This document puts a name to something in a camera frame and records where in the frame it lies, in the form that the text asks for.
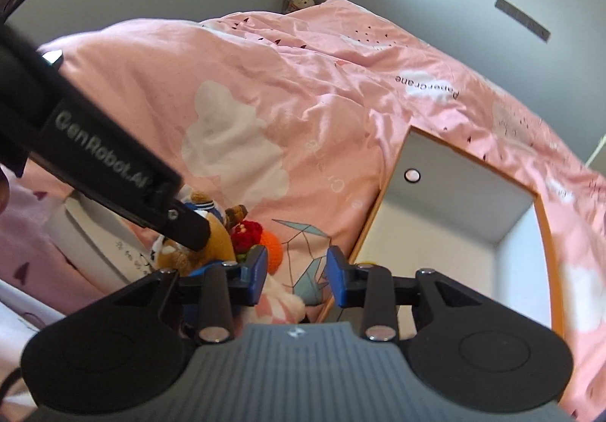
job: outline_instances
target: black cable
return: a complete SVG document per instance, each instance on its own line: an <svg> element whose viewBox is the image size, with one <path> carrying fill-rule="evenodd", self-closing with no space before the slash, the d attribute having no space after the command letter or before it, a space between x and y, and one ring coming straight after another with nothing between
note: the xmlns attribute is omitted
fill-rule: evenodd
<svg viewBox="0 0 606 422"><path fill-rule="evenodd" d="M15 369L12 373L6 376L6 379L0 385L0 405L2 405L2 402L4 401L6 395L8 395L10 389L17 381L22 379L22 377L23 375L21 374L20 367L17 367L17 369Z"/></svg>

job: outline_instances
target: red knitted flower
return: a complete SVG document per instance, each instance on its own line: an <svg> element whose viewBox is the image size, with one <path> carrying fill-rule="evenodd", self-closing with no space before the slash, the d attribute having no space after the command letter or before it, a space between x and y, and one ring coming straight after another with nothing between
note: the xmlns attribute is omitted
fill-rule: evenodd
<svg viewBox="0 0 606 422"><path fill-rule="evenodd" d="M243 220L231 230L231 243L237 255L250 251L254 245L261 242L263 227L252 220Z"/></svg>

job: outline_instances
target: orange knitted ball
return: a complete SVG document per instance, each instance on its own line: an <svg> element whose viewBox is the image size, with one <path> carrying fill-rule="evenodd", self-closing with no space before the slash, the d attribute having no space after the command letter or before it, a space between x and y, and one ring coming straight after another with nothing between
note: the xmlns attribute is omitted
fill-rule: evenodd
<svg viewBox="0 0 606 422"><path fill-rule="evenodd" d="M282 244L275 234L263 230L261 233L261 242L259 243L267 248L267 273L273 275L278 271L284 258Z"/></svg>

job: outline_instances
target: open box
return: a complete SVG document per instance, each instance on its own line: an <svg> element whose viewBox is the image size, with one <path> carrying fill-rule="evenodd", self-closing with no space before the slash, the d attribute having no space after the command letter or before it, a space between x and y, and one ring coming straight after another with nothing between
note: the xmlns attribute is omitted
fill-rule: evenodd
<svg viewBox="0 0 606 422"><path fill-rule="evenodd" d="M399 277L433 268L563 335L561 283L540 196L419 128L409 130L350 262ZM357 331L361 310L333 304L320 320L349 321ZM401 337L416 333L410 306L398 318Z"/></svg>

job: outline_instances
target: small round sticker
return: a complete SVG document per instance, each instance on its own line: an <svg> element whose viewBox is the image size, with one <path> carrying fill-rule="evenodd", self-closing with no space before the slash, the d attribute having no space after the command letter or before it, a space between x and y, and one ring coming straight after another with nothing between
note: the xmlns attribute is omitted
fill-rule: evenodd
<svg viewBox="0 0 606 422"><path fill-rule="evenodd" d="M420 181L420 172L416 169L408 169L404 173L404 179L411 184L418 183Z"/></svg>

